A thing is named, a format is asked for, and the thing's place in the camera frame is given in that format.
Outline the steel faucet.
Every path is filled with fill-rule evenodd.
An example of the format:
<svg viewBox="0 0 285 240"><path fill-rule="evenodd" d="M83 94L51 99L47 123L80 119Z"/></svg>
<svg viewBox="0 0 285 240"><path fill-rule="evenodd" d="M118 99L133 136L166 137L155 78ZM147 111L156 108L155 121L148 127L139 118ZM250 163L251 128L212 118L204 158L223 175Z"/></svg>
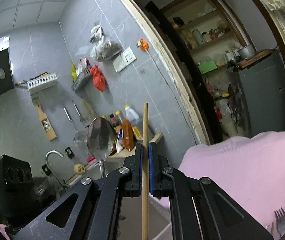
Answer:
<svg viewBox="0 0 285 240"><path fill-rule="evenodd" d="M69 166L64 159L64 155L57 150L50 150L46 154L46 165L54 178L58 181L59 185L63 188L67 188Z"/></svg>

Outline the pink tablecloth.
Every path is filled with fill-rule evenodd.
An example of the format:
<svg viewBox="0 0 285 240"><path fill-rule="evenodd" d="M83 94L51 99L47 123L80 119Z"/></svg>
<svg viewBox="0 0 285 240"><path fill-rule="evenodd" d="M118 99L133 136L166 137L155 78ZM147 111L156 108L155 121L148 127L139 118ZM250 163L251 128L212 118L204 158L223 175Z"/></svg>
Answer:
<svg viewBox="0 0 285 240"><path fill-rule="evenodd" d="M285 132L193 146L176 169L193 179L212 179L264 228L276 221L275 210L285 211Z"/></svg>

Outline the steel pot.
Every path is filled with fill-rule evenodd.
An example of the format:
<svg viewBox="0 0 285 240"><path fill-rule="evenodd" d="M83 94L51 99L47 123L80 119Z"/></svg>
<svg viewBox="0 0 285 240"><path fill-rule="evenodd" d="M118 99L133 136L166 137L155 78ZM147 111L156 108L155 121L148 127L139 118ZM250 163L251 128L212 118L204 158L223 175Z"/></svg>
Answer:
<svg viewBox="0 0 285 240"><path fill-rule="evenodd" d="M255 55L255 53L256 50L251 44L242 47L241 49L238 50L239 57L242 60L252 57L253 55Z"/></svg>

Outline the white wall basket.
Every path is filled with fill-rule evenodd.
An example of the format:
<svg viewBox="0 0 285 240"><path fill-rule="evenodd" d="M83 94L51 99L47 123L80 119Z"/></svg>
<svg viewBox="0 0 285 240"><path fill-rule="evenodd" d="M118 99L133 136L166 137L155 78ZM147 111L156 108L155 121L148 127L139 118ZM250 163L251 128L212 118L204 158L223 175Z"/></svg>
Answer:
<svg viewBox="0 0 285 240"><path fill-rule="evenodd" d="M30 95L36 94L44 89L50 88L57 83L56 73L50 73L27 82Z"/></svg>

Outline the grey wall shelf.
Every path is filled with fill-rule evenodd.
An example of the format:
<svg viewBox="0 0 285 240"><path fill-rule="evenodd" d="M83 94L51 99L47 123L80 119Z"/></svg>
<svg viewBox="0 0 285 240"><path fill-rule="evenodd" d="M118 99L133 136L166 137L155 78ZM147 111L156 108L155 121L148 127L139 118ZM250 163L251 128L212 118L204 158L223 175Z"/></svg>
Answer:
<svg viewBox="0 0 285 240"><path fill-rule="evenodd" d="M76 78L75 82L72 85L72 90L74 92L79 89L82 89L90 80L90 78L92 77L92 74L90 72L91 68L92 68L91 66L87 66L85 70L78 75L78 77Z"/></svg>

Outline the hanging steel spatula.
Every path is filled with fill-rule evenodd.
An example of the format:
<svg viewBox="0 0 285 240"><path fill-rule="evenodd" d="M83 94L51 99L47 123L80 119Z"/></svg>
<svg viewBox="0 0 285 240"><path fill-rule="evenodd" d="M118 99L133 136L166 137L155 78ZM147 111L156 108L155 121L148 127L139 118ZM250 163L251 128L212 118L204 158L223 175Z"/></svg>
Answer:
<svg viewBox="0 0 285 240"><path fill-rule="evenodd" d="M80 122L84 124L84 123L86 122L86 120L85 120L85 118L83 117L83 115L81 114L80 110L78 109L78 107L77 107L77 105L75 104L74 101L73 101L73 106L74 106L74 108L75 108L75 110L76 110L76 113L77 113L78 116L79 116Z"/></svg>

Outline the large oil jug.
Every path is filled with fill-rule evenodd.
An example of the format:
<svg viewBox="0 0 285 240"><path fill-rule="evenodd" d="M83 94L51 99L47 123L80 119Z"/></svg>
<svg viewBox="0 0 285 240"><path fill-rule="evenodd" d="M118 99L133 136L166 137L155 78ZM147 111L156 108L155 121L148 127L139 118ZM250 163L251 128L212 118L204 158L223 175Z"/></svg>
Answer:
<svg viewBox="0 0 285 240"><path fill-rule="evenodd" d="M140 122L140 117L137 112L129 105L125 105L124 110L126 119L131 123L132 126L137 126L137 124Z"/></svg>

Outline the large steel spoon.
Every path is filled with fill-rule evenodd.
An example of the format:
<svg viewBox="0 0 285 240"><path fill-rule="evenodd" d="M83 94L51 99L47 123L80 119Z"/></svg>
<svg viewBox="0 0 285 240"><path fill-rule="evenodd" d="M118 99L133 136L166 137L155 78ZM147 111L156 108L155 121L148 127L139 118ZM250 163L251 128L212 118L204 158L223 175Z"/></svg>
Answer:
<svg viewBox="0 0 285 240"><path fill-rule="evenodd" d="M103 117L95 118L87 131L87 148L98 161L101 178L105 178L105 160L114 147L114 130L108 120Z"/></svg>

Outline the wooden storage shelf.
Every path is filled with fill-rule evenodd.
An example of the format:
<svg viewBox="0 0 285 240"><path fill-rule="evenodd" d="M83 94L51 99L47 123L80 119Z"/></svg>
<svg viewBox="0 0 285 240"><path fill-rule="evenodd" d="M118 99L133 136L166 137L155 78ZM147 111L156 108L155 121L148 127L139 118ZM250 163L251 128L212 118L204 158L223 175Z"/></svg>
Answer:
<svg viewBox="0 0 285 240"><path fill-rule="evenodd" d="M239 49L252 44L221 0L174 0L161 10L197 66L213 60L217 68L226 68L228 61L239 57Z"/></svg>

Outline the orange sauce pouch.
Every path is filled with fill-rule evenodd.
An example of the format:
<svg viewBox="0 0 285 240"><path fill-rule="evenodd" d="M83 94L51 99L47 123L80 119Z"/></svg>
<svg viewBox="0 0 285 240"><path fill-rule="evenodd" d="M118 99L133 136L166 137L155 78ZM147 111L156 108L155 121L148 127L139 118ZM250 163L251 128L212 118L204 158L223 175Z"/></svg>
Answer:
<svg viewBox="0 0 285 240"><path fill-rule="evenodd" d="M132 126L128 119L123 120L122 129L124 148L128 151L131 151L134 148L134 138Z"/></svg>

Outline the grey cabinet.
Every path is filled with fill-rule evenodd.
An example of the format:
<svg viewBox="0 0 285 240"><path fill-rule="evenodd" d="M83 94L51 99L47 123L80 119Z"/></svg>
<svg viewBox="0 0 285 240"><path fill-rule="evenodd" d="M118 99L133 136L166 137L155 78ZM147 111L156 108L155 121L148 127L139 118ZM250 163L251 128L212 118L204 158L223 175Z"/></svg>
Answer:
<svg viewBox="0 0 285 240"><path fill-rule="evenodd" d="M285 131L285 68L278 52L227 74L245 137Z"/></svg>

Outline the red plastic bag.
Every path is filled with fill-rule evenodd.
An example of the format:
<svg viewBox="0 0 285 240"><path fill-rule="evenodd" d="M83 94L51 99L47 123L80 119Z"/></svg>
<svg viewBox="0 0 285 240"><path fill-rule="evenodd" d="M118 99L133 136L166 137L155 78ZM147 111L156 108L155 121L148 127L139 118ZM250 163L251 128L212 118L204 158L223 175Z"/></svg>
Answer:
<svg viewBox="0 0 285 240"><path fill-rule="evenodd" d="M100 92L104 92L106 90L106 80L102 72L99 70L98 65L93 66L89 72L92 75L94 87Z"/></svg>

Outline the steel strainer ladle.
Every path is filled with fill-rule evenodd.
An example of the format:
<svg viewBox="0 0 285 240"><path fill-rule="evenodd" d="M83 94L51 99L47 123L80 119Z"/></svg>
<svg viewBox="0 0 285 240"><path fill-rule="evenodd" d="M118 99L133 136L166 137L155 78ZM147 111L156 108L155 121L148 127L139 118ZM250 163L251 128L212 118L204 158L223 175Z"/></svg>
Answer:
<svg viewBox="0 0 285 240"><path fill-rule="evenodd" d="M72 125L74 127L74 130L75 130L74 143L76 145L85 144L87 141L86 141L86 135L85 135L84 131L79 131L77 129L76 124L74 123L72 117L70 116L70 114L69 114L69 112L65 106L63 106L63 110L64 110L64 113L66 114L68 120L72 123Z"/></svg>

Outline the wooden grater paddle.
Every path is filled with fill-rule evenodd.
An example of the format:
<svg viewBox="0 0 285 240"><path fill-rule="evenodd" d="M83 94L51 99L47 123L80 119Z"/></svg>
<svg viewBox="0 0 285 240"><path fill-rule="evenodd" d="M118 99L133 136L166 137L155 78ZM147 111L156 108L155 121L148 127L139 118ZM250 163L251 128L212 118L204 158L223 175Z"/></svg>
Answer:
<svg viewBox="0 0 285 240"><path fill-rule="evenodd" d="M42 110L39 97L36 96L36 97L32 98L32 103L38 112L39 121L41 123L41 126L42 126L45 134L46 134L47 139L49 141L56 139L57 135L56 135L53 127L51 126L51 123L50 123L47 115Z"/></svg>

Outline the white wall socket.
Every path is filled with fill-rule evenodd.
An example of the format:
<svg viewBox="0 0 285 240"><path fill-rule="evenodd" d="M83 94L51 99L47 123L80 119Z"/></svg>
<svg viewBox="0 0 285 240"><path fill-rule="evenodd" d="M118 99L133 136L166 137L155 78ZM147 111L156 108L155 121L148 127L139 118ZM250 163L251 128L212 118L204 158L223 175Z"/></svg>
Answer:
<svg viewBox="0 0 285 240"><path fill-rule="evenodd" d="M136 56L130 47L125 49L119 56L113 61L113 67L116 73L121 72L124 68L129 66L136 60Z"/></svg>

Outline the wooden chopstick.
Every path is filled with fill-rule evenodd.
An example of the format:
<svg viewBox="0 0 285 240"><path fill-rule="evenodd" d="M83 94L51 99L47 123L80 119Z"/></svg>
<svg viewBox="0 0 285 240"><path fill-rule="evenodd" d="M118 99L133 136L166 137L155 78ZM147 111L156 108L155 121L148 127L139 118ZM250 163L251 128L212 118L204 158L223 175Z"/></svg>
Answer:
<svg viewBox="0 0 285 240"><path fill-rule="evenodd" d="M142 239L149 234L149 164L148 164L148 103L143 104L143 160L142 160Z"/></svg>

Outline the green box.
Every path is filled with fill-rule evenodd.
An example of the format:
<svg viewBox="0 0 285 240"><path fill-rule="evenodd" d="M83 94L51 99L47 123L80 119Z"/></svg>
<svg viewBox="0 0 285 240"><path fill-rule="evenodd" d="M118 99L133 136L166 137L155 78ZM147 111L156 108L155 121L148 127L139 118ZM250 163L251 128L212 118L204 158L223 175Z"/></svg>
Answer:
<svg viewBox="0 0 285 240"><path fill-rule="evenodd" d="M198 68L201 74L206 74L208 72L211 72L217 69L217 66L215 64L215 61L211 60L211 61L207 61L205 63L200 64Z"/></svg>

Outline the white perforated utensil holder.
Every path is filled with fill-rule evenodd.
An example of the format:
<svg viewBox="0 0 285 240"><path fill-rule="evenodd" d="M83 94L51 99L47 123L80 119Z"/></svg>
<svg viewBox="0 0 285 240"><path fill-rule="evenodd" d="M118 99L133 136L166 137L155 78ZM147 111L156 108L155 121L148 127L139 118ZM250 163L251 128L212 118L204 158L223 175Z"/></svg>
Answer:
<svg viewBox="0 0 285 240"><path fill-rule="evenodd" d="M149 239L172 239L168 226L171 221L170 210L160 200L149 196ZM118 227L118 239L142 238L142 198L123 198Z"/></svg>

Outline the clear bag of dried goods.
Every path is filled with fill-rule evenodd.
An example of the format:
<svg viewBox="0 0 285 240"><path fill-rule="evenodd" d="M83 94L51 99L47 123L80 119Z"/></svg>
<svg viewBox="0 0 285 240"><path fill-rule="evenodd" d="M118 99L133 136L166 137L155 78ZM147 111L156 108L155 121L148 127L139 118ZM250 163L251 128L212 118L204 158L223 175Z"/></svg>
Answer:
<svg viewBox="0 0 285 240"><path fill-rule="evenodd" d="M122 52L119 43L106 37L102 27L97 24L91 29L91 37L89 40L93 44L91 57L98 62L111 60L113 57Z"/></svg>

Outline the steel fork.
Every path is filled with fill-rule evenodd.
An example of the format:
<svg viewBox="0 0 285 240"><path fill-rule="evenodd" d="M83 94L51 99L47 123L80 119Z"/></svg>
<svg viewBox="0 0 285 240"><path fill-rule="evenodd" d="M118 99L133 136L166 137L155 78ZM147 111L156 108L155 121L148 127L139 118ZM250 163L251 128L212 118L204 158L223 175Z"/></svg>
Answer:
<svg viewBox="0 0 285 240"><path fill-rule="evenodd" d="M276 219L276 229L280 238L285 234L285 211L281 207L274 211Z"/></svg>

